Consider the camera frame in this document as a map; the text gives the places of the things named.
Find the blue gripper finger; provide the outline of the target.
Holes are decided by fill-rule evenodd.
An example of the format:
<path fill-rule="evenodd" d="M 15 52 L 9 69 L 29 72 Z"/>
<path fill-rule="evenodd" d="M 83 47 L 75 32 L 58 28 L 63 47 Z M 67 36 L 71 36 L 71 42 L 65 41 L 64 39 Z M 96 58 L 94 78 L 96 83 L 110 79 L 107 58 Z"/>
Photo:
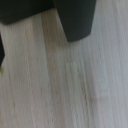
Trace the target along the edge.
<path fill-rule="evenodd" d="M 4 60 L 4 57 L 5 57 L 5 52 L 4 52 L 4 47 L 2 43 L 2 38 L 0 35 L 0 73 L 1 74 L 3 74 L 2 62 Z"/>

